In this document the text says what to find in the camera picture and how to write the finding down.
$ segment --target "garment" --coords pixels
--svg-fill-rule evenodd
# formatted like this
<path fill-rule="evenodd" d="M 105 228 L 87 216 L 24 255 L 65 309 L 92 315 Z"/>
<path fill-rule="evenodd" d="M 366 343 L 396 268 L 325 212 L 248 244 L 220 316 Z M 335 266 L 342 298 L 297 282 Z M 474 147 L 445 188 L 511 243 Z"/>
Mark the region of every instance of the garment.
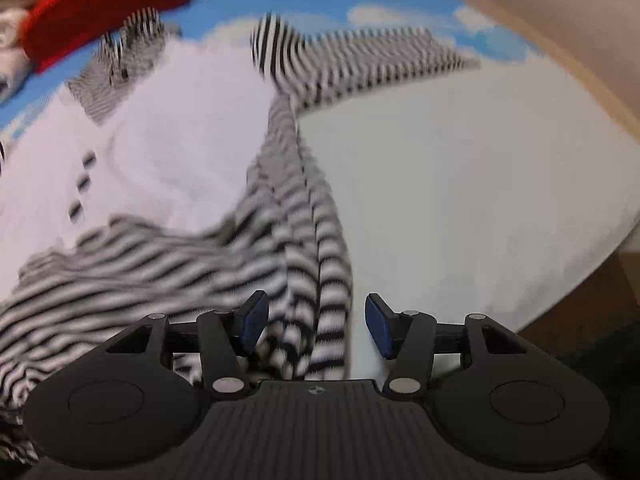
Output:
<path fill-rule="evenodd" d="M 24 50 L 15 47 L 0 50 L 0 103 L 10 98 L 31 71 L 31 62 Z"/>
<path fill-rule="evenodd" d="M 162 30 L 156 15 L 149 12 L 139 14 L 129 25 L 133 23 L 138 25 L 125 30 L 125 38 L 136 31 Z M 164 49 L 156 57 L 158 42 Z M 188 55 L 174 56 L 176 52 Z M 107 39 L 81 76 L 68 83 L 76 104 L 86 112 L 84 120 L 91 117 L 97 135 L 102 136 L 86 172 L 92 183 L 79 199 L 84 216 L 79 223 L 100 207 L 92 194 L 102 187 L 100 182 L 108 181 L 130 192 L 135 184 L 134 196 L 151 196 L 154 207 L 166 206 L 164 213 L 152 210 L 149 216 L 174 229 L 149 221 L 146 210 L 144 219 L 116 216 L 107 226 L 83 235 L 73 251 L 53 248 L 28 261 L 0 315 L 0 386 L 7 408 L 19 407 L 38 381 L 151 312 L 165 312 L 172 321 L 193 320 L 212 308 L 234 310 L 257 289 L 270 297 L 270 319 L 266 337 L 250 359 L 250 370 L 287 379 L 342 377 L 350 264 L 330 188 L 298 134 L 296 115 L 380 84 L 439 75 L 474 63 L 440 46 L 424 29 L 306 38 L 270 15 L 257 25 L 246 61 L 237 55 L 234 49 L 212 53 L 162 34 L 151 34 L 146 41 Z M 202 124 L 183 116 L 185 124 L 197 129 L 189 137 L 190 130 L 175 119 L 165 124 L 175 110 L 164 110 L 162 103 L 173 96 L 171 81 L 185 70 L 184 76 L 200 85 L 198 95 L 194 92 L 192 97 L 201 101 L 191 104 L 191 113 L 201 114 L 202 106 L 222 107 L 218 100 L 223 94 L 218 90 L 225 90 L 231 79 L 224 72 L 220 80 L 209 75 L 204 66 L 207 59 L 214 73 L 222 67 L 207 56 L 220 56 L 220 63 L 229 64 L 230 73 L 241 78 L 253 60 L 257 73 L 268 83 L 269 92 L 264 94 L 268 99 L 259 100 L 264 106 L 261 112 L 258 101 L 249 99 L 244 106 L 227 89 L 237 108 L 230 108 L 228 115 L 227 110 L 201 115 Z M 137 81 L 133 88 L 132 80 Z M 104 99 L 96 99 L 94 90 L 105 82 L 112 91 L 99 92 Z M 260 84 L 253 83 L 252 91 L 259 94 Z M 188 103 L 189 99 L 176 100 L 180 110 L 188 110 Z M 152 105 L 157 119 L 150 116 Z M 260 123 L 243 122 L 251 114 L 263 116 L 260 136 L 245 131 Z M 150 121 L 149 128 L 145 129 L 145 121 Z M 206 139 L 207 125 L 210 134 L 218 136 L 212 141 Z M 146 140 L 153 139 L 153 134 L 159 142 L 149 147 Z M 213 180 L 210 196 L 207 187 L 198 189 L 197 184 L 209 178 L 201 171 L 207 167 L 207 157 L 215 168 L 232 153 L 233 136 L 241 137 L 238 146 L 251 139 L 257 153 L 241 153 L 253 158 L 246 185 L 235 207 L 220 218 L 222 211 L 206 204 L 221 196 Z M 256 142 L 259 137 L 264 137 L 261 145 Z M 188 153 L 190 143 L 202 153 Z M 23 147 L 20 144 L 16 152 Z M 84 145 L 78 147 L 78 154 L 84 149 Z M 101 169 L 104 161 L 110 170 Z M 193 173 L 185 167 L 189 162 Z M 175 171 L 169 167 L 173 163 Z M 223 173 L 231 175 L 237 169 L 232 164 Z M 80 177 L 84 170 L 79 170 Z M 67 191 L 70 198 L 79 190 L 75 182 Z M 238 174 L 231 175 L 229 182 L 237 186 Z M 169 190 L 168 197 L 158 196 L 162 189 Z M 116 195 L 114 189 L 102 195 L 113 200 L 106 209 L 127 212 L 133 202 L 121 203 Z M 231 204 L 234 196 L 222 200 Z M 197 218 L 180 216 L 181 210 L 197 211 Z M 197 229 L 207 219 L 211 224 L 205 232 L 185 232 L 185 226 Z M 177 369 L 190 380 L 198 377 L 188 357 L 178 360 Z"/>
<path fill-rule="evenodd" d="M 9 48 L 17 44 L 20 24 L 28 15 L 24 9 L 0 12 L 0 48 Z"/>
<path fill-rule="evenodd" d="M 39 0 L 21 30 L 22 46 L 42 72 L 77 48 L 117 28 L 144 7 L 173 9 L 189 0 Z"/>

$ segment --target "wooden edge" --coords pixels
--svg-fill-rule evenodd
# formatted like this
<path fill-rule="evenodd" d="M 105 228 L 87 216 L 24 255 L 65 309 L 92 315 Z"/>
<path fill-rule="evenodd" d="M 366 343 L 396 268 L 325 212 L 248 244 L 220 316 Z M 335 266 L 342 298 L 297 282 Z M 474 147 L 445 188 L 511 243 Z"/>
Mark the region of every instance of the wooden edge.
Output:
<path fill-rule="evenodd" d="M 519 34 L 582 83 L 604 111 L 640 142 L 640 119 L 603 82 L 582 63 L 525 20 L 491 0 L 464 0 L 500 25 Z"/>

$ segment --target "silver screw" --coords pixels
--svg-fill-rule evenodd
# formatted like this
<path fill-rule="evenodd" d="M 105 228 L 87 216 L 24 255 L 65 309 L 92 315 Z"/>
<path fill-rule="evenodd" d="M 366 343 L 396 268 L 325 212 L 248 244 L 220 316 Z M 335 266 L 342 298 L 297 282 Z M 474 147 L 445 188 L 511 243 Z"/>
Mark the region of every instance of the silver screw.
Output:
<path fill-rule="evenodd" d="M 234 394 L 244 388 L 244 381 L 237 377 L 221 377 L 213 383 L 213 389 L 220 394 Z"/>
<path fill-rule="evenodd" d="M 414 394 L 420 389 L 420 383 L 409 377 L 398 377 L 389 383 L 396 394 Z"/>

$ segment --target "red cloth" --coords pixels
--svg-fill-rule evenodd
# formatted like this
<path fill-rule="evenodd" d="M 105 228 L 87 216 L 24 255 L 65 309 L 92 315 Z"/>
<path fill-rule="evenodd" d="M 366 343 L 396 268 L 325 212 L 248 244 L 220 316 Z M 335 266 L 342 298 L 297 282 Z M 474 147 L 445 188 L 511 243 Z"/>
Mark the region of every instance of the red cloth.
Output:
<path fill-rule="evenodd" d="M 189 0 L 39 0 L 20 29 L 22 47 L 42 72 L 105 32 L 119 28 L 133 12 L 173 9 Z"/>

